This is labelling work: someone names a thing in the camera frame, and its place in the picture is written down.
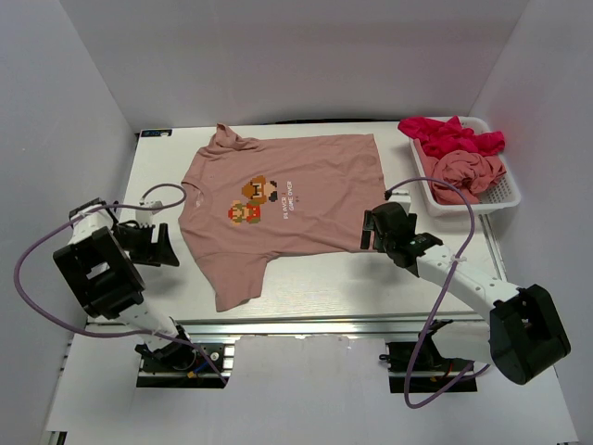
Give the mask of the dusty pink t shirt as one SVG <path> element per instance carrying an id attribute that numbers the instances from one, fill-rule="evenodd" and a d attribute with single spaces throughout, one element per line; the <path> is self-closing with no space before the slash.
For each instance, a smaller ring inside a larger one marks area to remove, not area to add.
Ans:
<path id="1" fill-rule="evenodd" d="M 385 191 L 370 134 L 262 140 L 224 124 L 182 186 L 180 230 L 217 312 L 259 297 L 278 257 L 359 252 L 364 213 Z"/>

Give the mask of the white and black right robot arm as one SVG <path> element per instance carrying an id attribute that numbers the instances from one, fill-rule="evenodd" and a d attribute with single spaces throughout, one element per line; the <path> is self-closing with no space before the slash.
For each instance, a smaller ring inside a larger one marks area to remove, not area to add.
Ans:
<path id="1" fill-rule="evenodd" d="M 520 287 L 481 271 L 436 236 L 416 233 L 416 220 L 396 202 L 368 210 L 360 245 L 440 286 L 483 319 L 476 324 L 429 318 L 418 347 L 425 367 L 437 370 L 450 359 L 481 362 L 524 385 L 570 354 L 569 338 L 544 287 Z"/>

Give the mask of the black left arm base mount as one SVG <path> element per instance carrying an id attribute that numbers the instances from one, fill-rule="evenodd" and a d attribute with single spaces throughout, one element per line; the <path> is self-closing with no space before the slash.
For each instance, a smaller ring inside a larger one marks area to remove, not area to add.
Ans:
<path id="1" fill-rule="evenodd" d="M 206 343 L 202 348 L 223 378 L 228 379 L 233 368 L 234 346 L 224 343 Z M 223 389 L 226 384 L 221 381 L 201 354 L 196 352 L 194 361 L 181 367 L 164 364 L 150 356 L 143 357 L 139 365 L 136 386 L 161 389 Z"/>

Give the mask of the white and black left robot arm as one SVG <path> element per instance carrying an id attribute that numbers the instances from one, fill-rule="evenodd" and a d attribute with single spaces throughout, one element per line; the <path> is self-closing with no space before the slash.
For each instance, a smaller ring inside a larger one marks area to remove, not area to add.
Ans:
<path id="1" fill-rule="evenodd" d="M 142 339 L 137 352 L 184 370 L 194 363 L 196 347 L 180 324 L 145 299 L 137 269 L 180 265 L 169 226 L 152 222 L 159 204 L 142 200 L 135 218 L 126 222 L 101 198 L 81 205 L 69 213 L 72 237 L 53 259 L 87 315 L 127 326 Z"/>

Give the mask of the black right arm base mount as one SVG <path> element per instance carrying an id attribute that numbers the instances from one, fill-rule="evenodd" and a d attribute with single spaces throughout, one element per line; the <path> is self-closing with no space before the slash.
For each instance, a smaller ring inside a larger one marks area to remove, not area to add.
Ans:
<path id="1" fill-rule="evenodd" d="M 390 342 L 379 355 L 387 369 L 392 394 L 403 394 L 405 375 L 415 347 L 414 342 Z M 468 364 L 461 359 L 444 359 L 430 347 L 422 346 L 410 377 L 410 394 L 432 394 L 451 382 Z"/>

